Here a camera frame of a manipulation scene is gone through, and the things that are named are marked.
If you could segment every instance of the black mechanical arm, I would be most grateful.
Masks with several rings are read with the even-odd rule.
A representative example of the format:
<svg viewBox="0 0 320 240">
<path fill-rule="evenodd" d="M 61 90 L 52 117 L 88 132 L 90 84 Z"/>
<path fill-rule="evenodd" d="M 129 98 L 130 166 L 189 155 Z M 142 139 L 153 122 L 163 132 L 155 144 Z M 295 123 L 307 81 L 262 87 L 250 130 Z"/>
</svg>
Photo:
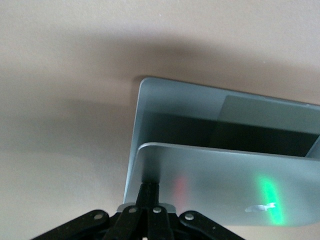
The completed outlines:
<svg viewBox="0 0 320 240">
<path fill-rule="evenodd" d="M 159 185 L 142 183 L 136 203 L 112 217 L 93 210 L 33 240 L 244 240 L 196 211 L 179 217 L 159 204 Z"/>
</svg>

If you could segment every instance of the black bracket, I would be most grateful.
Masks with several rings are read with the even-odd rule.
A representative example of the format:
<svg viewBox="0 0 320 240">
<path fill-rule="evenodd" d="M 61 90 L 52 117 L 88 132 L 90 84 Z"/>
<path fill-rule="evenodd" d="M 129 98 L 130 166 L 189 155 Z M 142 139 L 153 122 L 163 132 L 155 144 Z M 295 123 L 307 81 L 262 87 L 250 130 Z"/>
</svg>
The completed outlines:
<svg viewBox="0 0 320 240">
<path fill-rule="evenodd" d="M 159 184 L 142 183 L 134 205 L 112 217 L 90 211 L 33 240 L 244 240 L 196 211 L 179 217 L 159 204 Z"/>
</svg>

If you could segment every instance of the green light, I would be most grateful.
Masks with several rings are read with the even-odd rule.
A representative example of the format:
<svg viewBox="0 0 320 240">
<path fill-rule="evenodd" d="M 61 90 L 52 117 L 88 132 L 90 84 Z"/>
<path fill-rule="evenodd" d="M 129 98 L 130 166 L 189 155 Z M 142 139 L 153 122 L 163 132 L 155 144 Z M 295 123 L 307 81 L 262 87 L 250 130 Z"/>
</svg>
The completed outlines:
<svg viewBox="0 0 320 240">
<path fill-rule="evenodd" d="M 257 182 L 261 191 L 263 204 L 275 203 L 275 208 L 269 208 L 267 211 L 270 214 L 271 222 L 274 225 L 284 225 L 285 220 L 276 182 L 272 178 L 264 175 L 259 175 Z"/>
</svg>

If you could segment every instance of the silver metal plate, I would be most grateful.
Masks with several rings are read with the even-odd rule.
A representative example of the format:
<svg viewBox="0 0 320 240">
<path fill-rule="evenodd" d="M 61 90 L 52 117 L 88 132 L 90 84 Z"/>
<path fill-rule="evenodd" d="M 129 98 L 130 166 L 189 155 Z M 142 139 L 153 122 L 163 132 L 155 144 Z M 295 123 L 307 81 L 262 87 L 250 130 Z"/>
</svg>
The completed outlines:
<svg viewBox="0 0 320 240">
<path fill-rule="evenodd" d="M 166 143 L 137 152 L 124 202 L 142 181 L 177 213 L 196 210 L 223 225 L 302 226 L 320 221 L 320 162 Z"/>
</svg>

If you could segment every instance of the beige surface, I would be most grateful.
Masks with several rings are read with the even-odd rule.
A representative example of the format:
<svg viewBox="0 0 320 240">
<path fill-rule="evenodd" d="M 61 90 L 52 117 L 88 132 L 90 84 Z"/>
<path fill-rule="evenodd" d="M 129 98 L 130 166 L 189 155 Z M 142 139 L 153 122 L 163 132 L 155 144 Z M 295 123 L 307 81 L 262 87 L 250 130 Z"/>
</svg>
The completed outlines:
<svg viewBox="0 0 320 240">
<path fill-rule="evenodd" d="M 319 12 L 317 0 L 1 1 L 0 238 L 114 213 L 144 76 L 320 104 Z"/>
</svg>

